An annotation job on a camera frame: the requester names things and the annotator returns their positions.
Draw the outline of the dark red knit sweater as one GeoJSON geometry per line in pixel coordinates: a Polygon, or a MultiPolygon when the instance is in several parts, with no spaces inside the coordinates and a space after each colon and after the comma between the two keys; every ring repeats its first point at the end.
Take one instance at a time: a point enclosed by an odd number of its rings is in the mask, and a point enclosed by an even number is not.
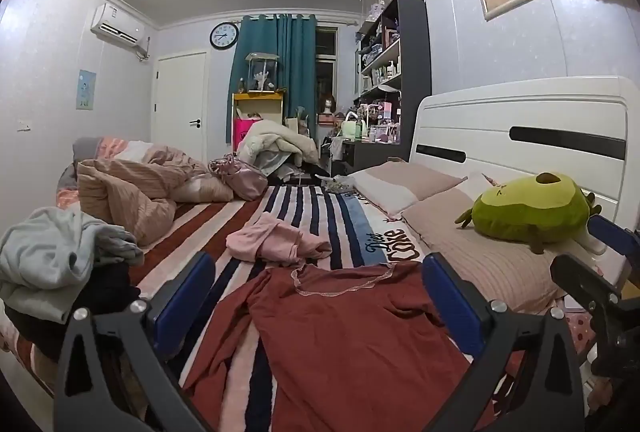
{"type": "Polygon", "coordinates": [[[273,267],[215,308],[184,392],[216,428],[231,360],[255,328],[277,382],[273,431],[421,431],[470,363],[419,262],[273,267]]]}

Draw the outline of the green avocado plush toy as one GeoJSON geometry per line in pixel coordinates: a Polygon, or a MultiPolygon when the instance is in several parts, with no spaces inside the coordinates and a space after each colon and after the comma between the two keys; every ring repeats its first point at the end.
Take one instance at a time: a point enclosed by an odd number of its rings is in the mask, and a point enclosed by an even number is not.
{"type": "Polygon", "coordinates": [[[540,254],[547,244],[578,236],[601,212],[596,196],[573,178],[541,172],[489,188],[454,222],[490,239],[525,243],[540,254]]]}

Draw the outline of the white bed headboard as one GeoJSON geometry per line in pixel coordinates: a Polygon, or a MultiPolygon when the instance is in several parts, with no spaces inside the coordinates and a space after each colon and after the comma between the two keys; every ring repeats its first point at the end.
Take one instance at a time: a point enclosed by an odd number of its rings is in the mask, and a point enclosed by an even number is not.
{"type": "Polygon", "coordinates": [[[445,92],[418,108],[410,159],[510,181],[561,172],[604,215],[639,220],[639,88],[620,76],[538,78],[445,92]]]}

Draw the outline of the pink beige duvet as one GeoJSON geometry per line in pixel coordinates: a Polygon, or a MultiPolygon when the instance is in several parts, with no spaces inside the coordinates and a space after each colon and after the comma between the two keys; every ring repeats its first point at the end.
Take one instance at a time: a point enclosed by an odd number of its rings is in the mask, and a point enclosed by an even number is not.
{"type": "Polygon", "coordinates": [[[169,146],[114,137],[81,137],[58,180],[56,206],[77,207],[124,227],[139,245],[169,233],[181,204],[233,199],[233,190],[201,161],[169,146]]]}

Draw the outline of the pink rear pillow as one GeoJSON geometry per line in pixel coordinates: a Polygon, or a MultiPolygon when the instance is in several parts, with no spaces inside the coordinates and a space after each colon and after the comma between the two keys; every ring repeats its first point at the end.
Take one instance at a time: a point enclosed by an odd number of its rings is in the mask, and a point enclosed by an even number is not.
{"type": "Polygon", "coordinates": [[[421,164],[387,161],[347,176],[349,184],[386,215],[457,187],[466,176],[451,176],[421,164]]]}

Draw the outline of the pink satin bag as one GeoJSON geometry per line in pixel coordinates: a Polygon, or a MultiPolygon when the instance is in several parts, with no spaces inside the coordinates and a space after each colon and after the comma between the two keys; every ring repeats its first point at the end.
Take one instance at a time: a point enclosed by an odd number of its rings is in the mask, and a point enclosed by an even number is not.
{"type": "Polygon", "coordinates": [[[260,198],[268,187],[268,179],[260,170],[240,160],[233,153],[210,161],[208,168],[245,201],[260,198]]]}

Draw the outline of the cream coat pile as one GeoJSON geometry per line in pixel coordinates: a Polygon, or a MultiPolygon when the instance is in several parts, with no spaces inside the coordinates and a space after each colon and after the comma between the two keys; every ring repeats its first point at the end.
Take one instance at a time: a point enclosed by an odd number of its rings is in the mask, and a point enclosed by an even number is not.
{"type": "Polygon", "coordinates": [[[241,140],[236,156],[269,176],[282,164],[293,159],[295,166],[303,162],[317,165],[319,152],[314,140],[288,127],[269,120],[250,126],[241,140]]]}

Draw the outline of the dark desk with clutter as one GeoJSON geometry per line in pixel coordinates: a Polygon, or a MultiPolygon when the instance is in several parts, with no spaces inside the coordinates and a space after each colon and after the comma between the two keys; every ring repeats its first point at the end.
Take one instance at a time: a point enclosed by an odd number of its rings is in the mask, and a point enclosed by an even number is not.
{"type": "Polygon", "coordinates": [[[409,160],[409,147],[401,141],[401,123],[388,117],[388,106],[373,103],[363,106],[363,111],[321,115],[324,123],[331,123],[320,145],[321,160],[331,176],[409,160]]]}

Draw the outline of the yellow white cabinet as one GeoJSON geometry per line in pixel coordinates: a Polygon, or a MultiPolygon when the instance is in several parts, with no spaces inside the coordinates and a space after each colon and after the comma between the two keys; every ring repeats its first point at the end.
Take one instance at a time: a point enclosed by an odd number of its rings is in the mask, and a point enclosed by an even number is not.
{"type": "Polygon", "coordinates": [[[254,123],[262,120],[282,123],[284,94],[283,92],[238,92],[232,95],[230,113],[231,148],[235,151],[254,123]]]}

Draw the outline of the dark tall bookshelf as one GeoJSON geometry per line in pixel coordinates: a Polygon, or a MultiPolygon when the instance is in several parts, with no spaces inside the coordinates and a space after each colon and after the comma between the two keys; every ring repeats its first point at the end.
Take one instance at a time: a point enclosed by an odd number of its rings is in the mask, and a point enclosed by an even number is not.
{"type": "Polygon", "coordinates": [[[411,143],[421,101],[432,93],[424,0],[381,0],[357,34],[354,107],[368,144],[411,143]]]}

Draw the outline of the glass display case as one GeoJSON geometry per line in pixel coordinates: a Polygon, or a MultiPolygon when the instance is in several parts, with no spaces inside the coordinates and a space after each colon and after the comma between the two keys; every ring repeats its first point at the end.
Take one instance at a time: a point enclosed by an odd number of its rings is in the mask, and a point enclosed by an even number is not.
{"type": "Polygon", "coordinates": [[[268,52],[250,52],[247,63],[246,85],[250,92],[274,92],[280,57],[268,52]]]}

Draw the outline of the white air conditioner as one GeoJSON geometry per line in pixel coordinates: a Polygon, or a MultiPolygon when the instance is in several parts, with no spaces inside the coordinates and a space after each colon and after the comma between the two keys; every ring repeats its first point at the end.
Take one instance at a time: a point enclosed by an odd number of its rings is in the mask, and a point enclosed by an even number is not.
{"type": "Polygon", "coordinates": [[[90,31],[116,45],[132,49],[141,61],[149,59],[150,38],[146,28],[126,11],[104,2],[94,10],[90,31]]]}

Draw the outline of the teal curtain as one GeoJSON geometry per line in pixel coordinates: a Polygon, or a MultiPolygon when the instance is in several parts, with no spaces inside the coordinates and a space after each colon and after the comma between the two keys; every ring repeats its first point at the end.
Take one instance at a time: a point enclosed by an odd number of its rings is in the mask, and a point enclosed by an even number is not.
{"type": "Polygon", "coordinates": [[[314,121],[316,107],[316,30],[315,16],[300,14],[261,14],[245,16],[239,27],[238,43],[229,78],[226,106],[226,143],[231,143],[232,95],[238,91],[241,78],[248,77],[246,57],[250,52],[266,52],[279,57],[277,75],[273,83],[285,90],[284,110],[287,118],[294,118],[299,108],[314,121]]]}

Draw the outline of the blue wall poster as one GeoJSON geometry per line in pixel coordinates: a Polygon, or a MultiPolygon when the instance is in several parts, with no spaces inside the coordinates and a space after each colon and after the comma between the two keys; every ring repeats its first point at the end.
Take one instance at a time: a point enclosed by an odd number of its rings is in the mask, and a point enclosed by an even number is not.
{"type": "Polygon", "coordinates": [[[87,70],[80,70],[76,90],[76,109],[91,111],[96,92],[96,74],[87,70]]]}

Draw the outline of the round wall clock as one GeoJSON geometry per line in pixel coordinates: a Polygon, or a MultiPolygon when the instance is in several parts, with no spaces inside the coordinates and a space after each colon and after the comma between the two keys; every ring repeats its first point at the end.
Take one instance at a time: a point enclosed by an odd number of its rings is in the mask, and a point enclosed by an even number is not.
{"type": "Polygon", "coordinates": [[[238,41],[240,29],[234,22],[221,22],[209,33],[209,44],[216,50],[227,50],[238,41]]]}

